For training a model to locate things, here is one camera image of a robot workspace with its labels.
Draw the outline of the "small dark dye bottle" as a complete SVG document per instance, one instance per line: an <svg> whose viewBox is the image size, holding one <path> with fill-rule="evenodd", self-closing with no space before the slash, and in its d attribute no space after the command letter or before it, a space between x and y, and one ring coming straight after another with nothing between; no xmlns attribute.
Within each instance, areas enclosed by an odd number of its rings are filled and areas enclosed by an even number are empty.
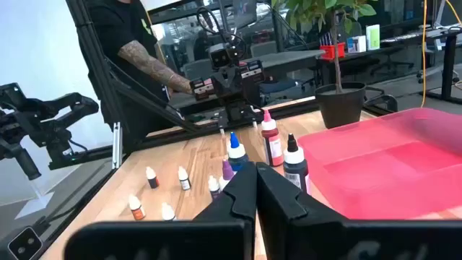
<svg viewBox="0 0 462 260"><path fill-rule="evenodd" d="M166 202L162 203L161 214L162 214L162 219L164 221L177 220L175 210L173 209L173 207L171 205L169 205Z"/></svg>
<svg viewBox="0 0 462 260"><path fill-rule="evenodd" d="M156 189L159 186L159 181L157 179L157 174L151 167L146 167L145 170L146 177L151 189Z"/></svg>

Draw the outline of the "small green dye bottle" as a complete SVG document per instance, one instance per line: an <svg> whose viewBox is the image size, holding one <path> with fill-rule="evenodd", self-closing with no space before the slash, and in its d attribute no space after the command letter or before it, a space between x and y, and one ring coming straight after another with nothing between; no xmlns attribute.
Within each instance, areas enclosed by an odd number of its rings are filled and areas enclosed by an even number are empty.
<svg viewBox="0 0 462 260"><path fill-rule="evenodd" d="M184 191L191 189L191 182L188 173L186 172L186 169L182 166L178 168L178 179L180 181L181 188Z"/></svg>

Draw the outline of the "small orange dye bottle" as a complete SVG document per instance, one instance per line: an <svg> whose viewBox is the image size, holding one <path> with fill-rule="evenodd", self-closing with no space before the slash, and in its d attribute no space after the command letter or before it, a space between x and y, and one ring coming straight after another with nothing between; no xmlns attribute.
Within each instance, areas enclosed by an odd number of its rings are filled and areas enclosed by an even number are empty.
<svg viewBox="0 0 462 260"><path fill-rule="evenodd" d="M146 217L144 208L137 196L131 194L128 197L128 205L135 220L143 220Z"/></svg>

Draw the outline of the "white cardboard box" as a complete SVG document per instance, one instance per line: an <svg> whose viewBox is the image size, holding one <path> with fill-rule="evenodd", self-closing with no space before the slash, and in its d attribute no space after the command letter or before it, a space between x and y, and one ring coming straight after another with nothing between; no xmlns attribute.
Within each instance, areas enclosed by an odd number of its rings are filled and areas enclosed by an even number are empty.
<svg viewBox="0 0 462 260"><path fill-rule="evenodd" d="M346 44L348 53L363 53L367 51L367 40L365 35L348 38Z"/></svg>

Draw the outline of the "large blue-capped dye bottle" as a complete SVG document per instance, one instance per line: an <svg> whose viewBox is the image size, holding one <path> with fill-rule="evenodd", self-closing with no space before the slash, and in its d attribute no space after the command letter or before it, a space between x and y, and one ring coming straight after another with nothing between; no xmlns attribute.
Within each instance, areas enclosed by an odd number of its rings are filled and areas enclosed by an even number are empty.
<svg viewBox="0 0 462 260"><path fill-rule="evenodd" d="M244 145L241 144L234 132L230 133L227 143L228 162L234 172L238 172L249 161Z"/></svg>

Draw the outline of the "person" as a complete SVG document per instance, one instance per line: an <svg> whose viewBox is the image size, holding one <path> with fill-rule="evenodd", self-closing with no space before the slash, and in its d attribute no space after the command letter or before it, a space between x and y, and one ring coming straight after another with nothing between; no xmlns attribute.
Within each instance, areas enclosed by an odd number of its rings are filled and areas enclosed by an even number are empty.
<svg viewBox="0 0 462 260"><path fill-rule="evenodd" d="M172 90L171 88L138 70L118 55L122 46L137 40L151 56L157 59L155 49L157 39L152 32L149 15L141 0L85 0L85 4L105 57L116 65L112 70L117 78L140 95L151 100L156 96L167 103L169 98L166 91ZM106 102L103 101L101 87L90 68L88 77L100 101L104 122L113 126L113 119L108 112ZM131 150L149 133L174 126L170 121L149 111L129 97L119 95L119 100L132 137L127 136L126 130L123 130L124 148Z"/></svg>

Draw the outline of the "silver aluminium bracket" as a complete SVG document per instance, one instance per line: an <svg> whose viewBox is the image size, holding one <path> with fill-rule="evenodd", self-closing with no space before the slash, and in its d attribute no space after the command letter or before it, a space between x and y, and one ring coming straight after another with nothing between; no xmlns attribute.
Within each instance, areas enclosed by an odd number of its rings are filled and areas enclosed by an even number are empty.
<svg viewBox="0 0 462 260"><path fill-rule="evenodd" d="M112 169L119 169L123 156L123 128L120 122L113 124Z"/></svg>

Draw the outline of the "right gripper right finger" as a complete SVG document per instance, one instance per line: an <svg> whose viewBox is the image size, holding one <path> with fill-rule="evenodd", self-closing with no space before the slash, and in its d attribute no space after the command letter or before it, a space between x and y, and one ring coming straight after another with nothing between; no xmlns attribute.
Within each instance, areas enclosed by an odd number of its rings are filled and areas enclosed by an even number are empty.
<svg viewBox="0 0 462 260"><path fill-rule="evenodd" d="M349 220L267 164L256 171L268 260L462 260L460 220Z"/></svg>

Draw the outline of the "pink plastic tray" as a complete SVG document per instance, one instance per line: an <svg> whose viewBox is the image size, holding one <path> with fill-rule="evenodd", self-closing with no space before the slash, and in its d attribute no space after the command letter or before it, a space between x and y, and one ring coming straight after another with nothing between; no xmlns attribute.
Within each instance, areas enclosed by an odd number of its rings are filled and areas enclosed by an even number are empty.
<svg viewBox="0 0 462 260"><path fill-rule="evenodd" d="M412 108L305 135L313 196L352 219L462 219L462 115Z"/></svg>

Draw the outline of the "large black-capped dye bottle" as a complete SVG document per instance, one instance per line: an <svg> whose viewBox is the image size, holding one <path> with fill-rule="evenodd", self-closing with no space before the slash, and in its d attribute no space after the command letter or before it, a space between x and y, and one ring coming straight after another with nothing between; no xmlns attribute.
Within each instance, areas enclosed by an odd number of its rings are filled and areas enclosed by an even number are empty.
<svg viewBox="0 0 462 260"><path fill-rule="evenodd" d="M292 133L288 134L287 148L283 151L283 156L284 177L308 194L308 162L305 159L304 150L298 146Z"/></svg>

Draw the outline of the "black standing desk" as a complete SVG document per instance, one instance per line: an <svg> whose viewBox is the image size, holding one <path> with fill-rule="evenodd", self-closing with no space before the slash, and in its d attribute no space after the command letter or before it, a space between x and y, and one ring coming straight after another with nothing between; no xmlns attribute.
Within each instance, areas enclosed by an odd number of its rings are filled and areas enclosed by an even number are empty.
<svg viewBox="0 0 462 260"><path fill-rule="evenodd" d="M394 38L386 38L380 41L381 45L385 46L394 46L394 45L411 45L417 44L417 40L420 39L420 36L423 36L423 32L413 32L407 35L400 35ZM424 43L421 43L421 47L424 47L424 54L430 53L429 49L426 49L426 42L427 41L435 41L435 42L442 42L442 38L445 39L445 46L444 48L441 47L441 50L444 50L444 62L443 62L443 70L442 72L442 83L441 87L437 87L435 89L430 89L426 87L425 91L418 92L420 95L424 95L427 98L434 98L437 100L448 101L450 103L455 103L462 105L462 98L452 97L452 87L456 84L453 81L453 69L454 69L454 55L456 53L457 47L457 38L459 35L462 35L462 25L452 25L449 27L439 27L437 29L431 29L429 32L425 33L425 40ZM437 43L435 43L435 51L441 51L439 47L437 47ZM360 56L368 55L366 53L370 53L371 51L364 52L364 53L353 53L348 54L344 58L340 58L340 61L349 61L353 59L358 59ZM331 84L331 82L335 81L335 68L334 68L334 60L329 59L319 59L318 60L321 65L321 71L323 76L323 83L324 84ZM440 92L433 92L433 90L440 89Z"/></svg>

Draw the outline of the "red pen holder box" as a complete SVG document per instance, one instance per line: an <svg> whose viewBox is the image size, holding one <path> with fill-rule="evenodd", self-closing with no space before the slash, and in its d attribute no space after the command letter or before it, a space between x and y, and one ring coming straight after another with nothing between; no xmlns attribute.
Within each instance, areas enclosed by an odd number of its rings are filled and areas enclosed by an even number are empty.
<svg viewBox="0 0 462 260"><path fill-rule="evenodd" d="M332 61L335 58L335 51L338 51L339 58L345 57L345 42L338 42L337 47L333 44L331 34L325 33L320 37L320 49L324 51L322 59Z"/></svg>

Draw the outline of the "large violet dye bottle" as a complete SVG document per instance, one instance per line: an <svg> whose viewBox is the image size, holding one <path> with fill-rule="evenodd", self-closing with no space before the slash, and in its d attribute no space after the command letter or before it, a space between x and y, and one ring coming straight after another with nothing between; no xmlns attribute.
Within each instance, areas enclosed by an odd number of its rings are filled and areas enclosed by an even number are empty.
<svg viewBox="0 0 462 260"><path fill-rule="evenodd" d="M235 172L231 164L228 160L224 159L222 162L222 176L219 178L219 188L221 191L225 189L225 186L232 180L234 175Z"/></svg>

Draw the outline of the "leafy tree in black pot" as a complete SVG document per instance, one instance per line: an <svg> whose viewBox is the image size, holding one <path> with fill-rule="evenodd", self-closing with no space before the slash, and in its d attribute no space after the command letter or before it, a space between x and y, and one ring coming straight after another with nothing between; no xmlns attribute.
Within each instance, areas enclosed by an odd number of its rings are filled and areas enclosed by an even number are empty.
<svg viewBox="0 0 462 260"><path fill-rule="evenodd" d="M371 1L376 0L271 0L273 8L281 5L288 8L289 26L317 25L318 30L326 29L337 47L339 28L350 32L353 22L360 17L376 15ZM325 33L319 33L319 39ZM343 82L338 51L335 51L335 81L325 84L315 91L323 122L328 129L352 124L360 120L365 102L365 84Z"/></svg>

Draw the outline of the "white green box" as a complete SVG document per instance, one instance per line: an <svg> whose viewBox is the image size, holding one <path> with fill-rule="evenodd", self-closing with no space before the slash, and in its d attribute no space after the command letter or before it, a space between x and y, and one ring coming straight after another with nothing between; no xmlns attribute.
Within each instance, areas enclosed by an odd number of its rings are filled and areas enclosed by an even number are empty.
<svg viewBox="0 0 462 260"><path fill-rule="evenodd" d="M380 25L366 27L367 50L374 51L380 48Z"/></svg>

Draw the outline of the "person's hand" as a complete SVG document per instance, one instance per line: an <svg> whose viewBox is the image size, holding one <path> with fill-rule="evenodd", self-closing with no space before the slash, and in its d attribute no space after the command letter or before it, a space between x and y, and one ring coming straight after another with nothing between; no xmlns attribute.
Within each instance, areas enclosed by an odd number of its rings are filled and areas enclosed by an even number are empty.
<svg viewBox="0 0 462 260"><path fill-rule="evenodd" d="M178 74L173 74L167 82L167 86L177 92L182 92L191 95L193 90L190 86L190 81Z"/></svg>

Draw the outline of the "large pink-capped dye bottle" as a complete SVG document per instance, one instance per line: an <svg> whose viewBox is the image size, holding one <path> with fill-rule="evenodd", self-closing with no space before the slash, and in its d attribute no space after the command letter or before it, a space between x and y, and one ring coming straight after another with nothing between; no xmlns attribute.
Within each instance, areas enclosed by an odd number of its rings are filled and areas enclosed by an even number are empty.
<svg viewBox="0 0 462 260"><path fill-rule="evenodd" d="M282 143L276 121L271 117L268 110L263 111L261 135L263 137L267 163L271 167L280 166L284 162Z"/></svg>

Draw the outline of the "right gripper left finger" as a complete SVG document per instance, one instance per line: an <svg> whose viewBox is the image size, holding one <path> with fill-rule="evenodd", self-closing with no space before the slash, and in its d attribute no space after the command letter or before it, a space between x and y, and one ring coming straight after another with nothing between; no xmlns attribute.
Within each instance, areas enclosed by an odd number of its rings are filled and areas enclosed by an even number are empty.
<svg viewBox="0 0 462 260"><path fill-rule="evenodd" d="M247 162L192 220L93 223L70 237L64 260L253 260L256 193Z"/></svg>

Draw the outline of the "person's forearm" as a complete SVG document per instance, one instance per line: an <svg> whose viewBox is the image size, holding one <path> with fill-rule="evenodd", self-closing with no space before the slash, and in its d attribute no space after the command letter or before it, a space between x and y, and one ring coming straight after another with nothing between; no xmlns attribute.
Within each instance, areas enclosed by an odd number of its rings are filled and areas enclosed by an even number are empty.
<svg viewBox="0 0 462 260"><path fill-rule="evenodd" d="M118 55L134 65L138 70L166 86L170 77L176 74L172 69L151 56L147 49L137 40L123 45L119 49Z"/></svg>

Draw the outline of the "small purple dye bottle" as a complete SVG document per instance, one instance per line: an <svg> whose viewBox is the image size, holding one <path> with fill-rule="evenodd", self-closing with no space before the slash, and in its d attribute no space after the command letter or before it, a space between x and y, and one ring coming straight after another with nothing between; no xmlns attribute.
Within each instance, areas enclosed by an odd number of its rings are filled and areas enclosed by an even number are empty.
<svg viewBox="0 0 462 260"><path fill-rule="evenodd" d="M209 176L208 185L211 197L213 200L215 200L221 192L219 182L214 176L211 175Z"/></svg>

